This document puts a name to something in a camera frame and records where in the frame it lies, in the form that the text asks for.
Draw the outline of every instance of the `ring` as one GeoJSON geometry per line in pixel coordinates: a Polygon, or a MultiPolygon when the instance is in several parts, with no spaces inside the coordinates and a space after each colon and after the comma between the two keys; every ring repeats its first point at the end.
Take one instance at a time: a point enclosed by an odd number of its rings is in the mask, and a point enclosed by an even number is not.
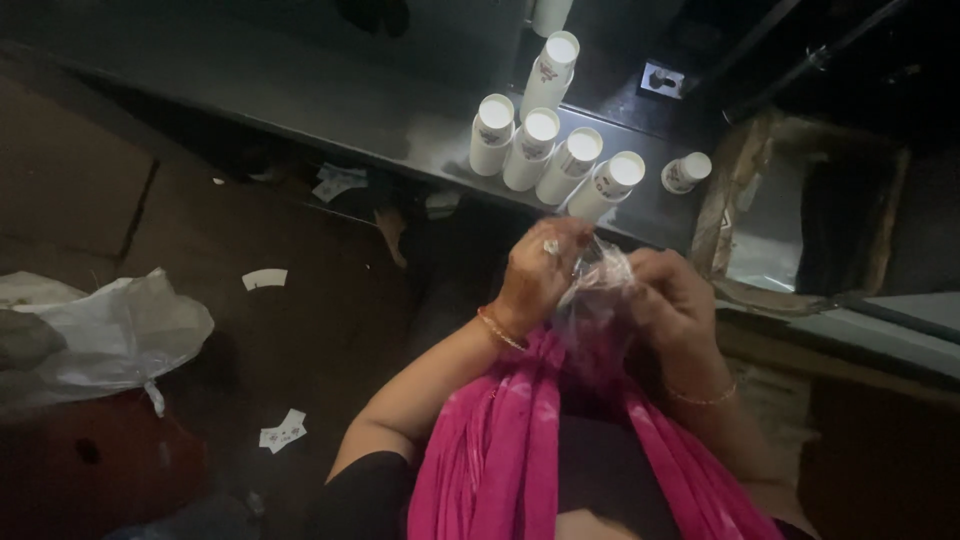
{"type": "Polygon", "coordinates": [[[554,240],[544,240],[543,241],[543,251],[546,253],[557,256],[560,254],[560,242],[556,239],[554,240]]]}

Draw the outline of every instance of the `bangle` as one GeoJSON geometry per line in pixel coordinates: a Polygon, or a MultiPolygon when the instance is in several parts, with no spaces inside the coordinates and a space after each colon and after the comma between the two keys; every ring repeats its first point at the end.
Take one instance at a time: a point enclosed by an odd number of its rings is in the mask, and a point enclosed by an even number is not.
{"type": "Polygon", "coordinates": [[[720,394],[720,397],[712,400],[694,400],[692,398],[687,398],[684,394],[671,388],[666,382],[663,384],[663,387],[666,388],[667,394],[670,394],[670,397],[676,398],[682,402],[689,403],[691,405],[717,405],[725,402],[736,392],[736,378],[733,379],[733,384],[730,385],[730,388],[724,390],[723,394],[720,394]]]}
{"type": "Polygon", "coordinates": [[[487,327],[490,328],[490,331],[493,332],[493,334],[496,335],[498,338],[500,338],[501,340],[509,344],[514,349],[517,349],[518,351],[522,351],[523,353],[527,352],[527,350],[522,345],[520,345],[519,343],[511,339],[510,336],[508,336],[507,333],[500,328],[500,325],[496,324],[496,321],[494,321],[489,316],[487,316],[486,313],[484,313],[483,307],[477,308],[477,315],[480,316],[480,318],[487,325],[487,327]]]}

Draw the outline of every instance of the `woman's right hand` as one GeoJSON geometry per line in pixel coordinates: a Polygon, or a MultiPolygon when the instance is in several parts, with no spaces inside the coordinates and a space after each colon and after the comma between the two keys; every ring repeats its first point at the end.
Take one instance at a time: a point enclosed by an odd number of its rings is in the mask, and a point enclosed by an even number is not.
{"type": "Polygon", "coordinates": [[[636,280],[631,312],[660,357],[719,356],[713,287],[675,251],[639,249],[629,259],[636,280]]]}

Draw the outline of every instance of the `white paper cup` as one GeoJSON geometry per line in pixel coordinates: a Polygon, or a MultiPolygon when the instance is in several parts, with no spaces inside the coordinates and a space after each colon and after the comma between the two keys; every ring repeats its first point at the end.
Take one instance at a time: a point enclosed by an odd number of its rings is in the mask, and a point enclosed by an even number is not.
{"type": "Polygon", "coordinates": [[[593,128],[577,128],[557,147],[553,159],[567,176],[581,177],[593,168],[601,152],[603,137],[593,128]]]}
{"type": "Polygon", "coordinates": [[[514,134],[514,103],[503,94],[490,94],[480,102],[473,128],[491,146],[509,140],[514,134]]]}
{"type": "Polygon", "coordinates": [[[560,117],[550,109],[533,109],[523,118],[516,132],[517,144],[523,156],[530,161],[540,160],[553,151],[553,143],[560,132],[560,117]]]}
{"type": "Polygon", "coordinates": [[[543,82],[551,87],[566,86],[580,56],[580,41],[570,32],[554,32],[546,39],[534,64],[543,82]]]}
{"type": "Polygon", "coordinates": [[[553,152],[553,143],[550,143],[551,146],[545,156],[537,160],[528,160],[520,144],[522,131],[522,126],[516,129],[514,142],[510,145],[507,161],[503,165],[503,183],[513,191],[526,191],[536,185],[553,152]]]}
{"type": "Polygon", "coordinates": [[[566,91],[570,89],[570,84],[573,83],[574,72],[571,70],[565,84],[548,84],[537,70],[539,63],[540,59],[537,58],[534,61],[533,69],[530,71],[530,77],[527,78],[527,87],[523,90],[523,101],[520,102],[520,118],[526,118],[530,111],[540,107],[556,110],[560,103],[564,101],[566,91]]]}
{"type": "Polygon", "coordinates": [[[683,195],[709,176],[712,169],[713,165],[706,154],[694,152],[685,158],[667,163],[660,173],[660,181],[667,191],[683,195]]]}
{"type": "Polygon", "coordinates": [[[572,5],[573,0],[537,0],[537,7],[534,9],[534,32],[547,37],[562,30],[572,5]]]}
{"type": "Polygon", "coordinates": [[[543,176],[537,183],[537,198],[547,205],[558,205],[577,188],[578,185],[587,177],[587,173],[579,176],[570,176],[566,174],[561,167],[560,151],[563,145],[557,147],[550,158],[550,162],[543,171],[543,176]]]}
{"type": "Polygon", "coordinates": [[[633,152],[620,152],[597,165],[592,182],[608,199],[619,199],[634,188],[646,172],[643,158],[633,152]]]}
{"type": "Polygon", "coordinates": [[[480,122],[480,115],[473,118],[473,130],[470,136],[470,168],[480,176],[493,176],[503,170],[503,162],[510,152],[513,137],[501,141],[495,146],[487,144],[486,139],[481,135],[477,124],[480,122]]]}
{"type": "Polygon", "coordinates": [[[596,223],[601,217],[616,205],[630,196],[630,191],[623,195],[610,198],[605,197],[590,179],[584,180],[566,202],[566,213],[596,223]]]}

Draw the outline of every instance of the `black top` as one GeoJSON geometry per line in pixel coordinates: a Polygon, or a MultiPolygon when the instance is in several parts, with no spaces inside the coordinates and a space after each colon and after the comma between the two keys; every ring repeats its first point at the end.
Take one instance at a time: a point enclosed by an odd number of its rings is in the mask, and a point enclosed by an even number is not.
{"type": "MultiPolygon", "coordinates": [[[[636,435],[617,424],[562,415],[558,512],[586,508],[643,540],[679,540],[680,532],[636,435]]],[[[402,539],[416,472],[394,452],[357,459],[325,488],[309,538],[402,539]]],[[[776,521],[788,540],[811,540],[776,521]]]]}

